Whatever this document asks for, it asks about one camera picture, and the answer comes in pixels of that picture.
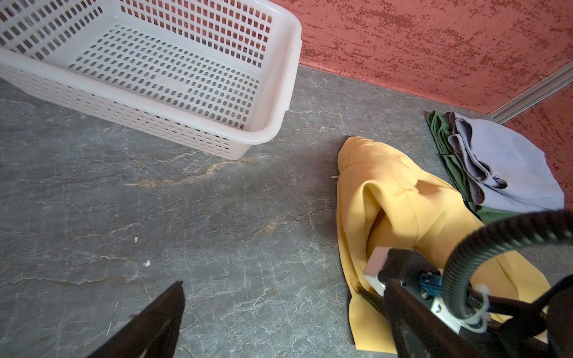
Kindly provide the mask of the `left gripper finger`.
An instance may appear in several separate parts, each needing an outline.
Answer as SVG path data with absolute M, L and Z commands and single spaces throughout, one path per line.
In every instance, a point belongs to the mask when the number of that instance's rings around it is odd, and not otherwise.
M 168 287 L 91 357 L 173 357 L 185 309 L 183 282 Z

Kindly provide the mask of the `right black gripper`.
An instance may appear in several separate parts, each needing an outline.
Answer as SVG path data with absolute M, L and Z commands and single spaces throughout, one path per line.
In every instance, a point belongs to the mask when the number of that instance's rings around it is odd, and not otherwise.
M 389 320 L 400 357 L 571 357 L 572 277 L 562 279 L 531 304 L 483 295 L 490 321 L 482 334 L 456 334 L 397 280 L 385 296 L 361 295 Z

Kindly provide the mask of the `yellow skirt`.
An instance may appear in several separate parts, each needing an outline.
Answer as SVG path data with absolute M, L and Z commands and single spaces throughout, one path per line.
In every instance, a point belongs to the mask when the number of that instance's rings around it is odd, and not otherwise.
M 388 144 L 350 137 L 337 165 L 337 238 L 354 344 L 359 351 L 393 354 L 387 318 L 361 296 L 361 290 L 373 290 L 363 273 L 373 251 L 415 249 L 443 268 L 482 223 L 453 186 Z

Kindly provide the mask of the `green skirt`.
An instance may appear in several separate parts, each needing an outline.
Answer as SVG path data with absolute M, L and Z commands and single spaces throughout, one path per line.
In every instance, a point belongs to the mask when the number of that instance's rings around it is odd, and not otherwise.
M 452 185 L 461 194 L 465 206 L 485 225 L 500 219 L 518 216 L 519 213 L 483 207 L 474 203 L 468 175 L 448 142 L 448 138 L 453 134 L 452 124 L 449 122 L 449 119 L 455 119 L 455 113 L 446 112 L 446 114 L 443 114 L 434 110 L 427 113 L 425 121 L 428 124 L 440 157 L 446 166 Z

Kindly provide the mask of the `lavender skirt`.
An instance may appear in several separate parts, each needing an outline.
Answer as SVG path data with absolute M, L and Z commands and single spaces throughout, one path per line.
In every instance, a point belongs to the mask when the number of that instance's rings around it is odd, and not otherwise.
M 469 177 L 472 200 L 479 206 L 514 213 L 561 210 L 565 195 L 545 153 L 509 128 L 458 113 L 448 142 Z

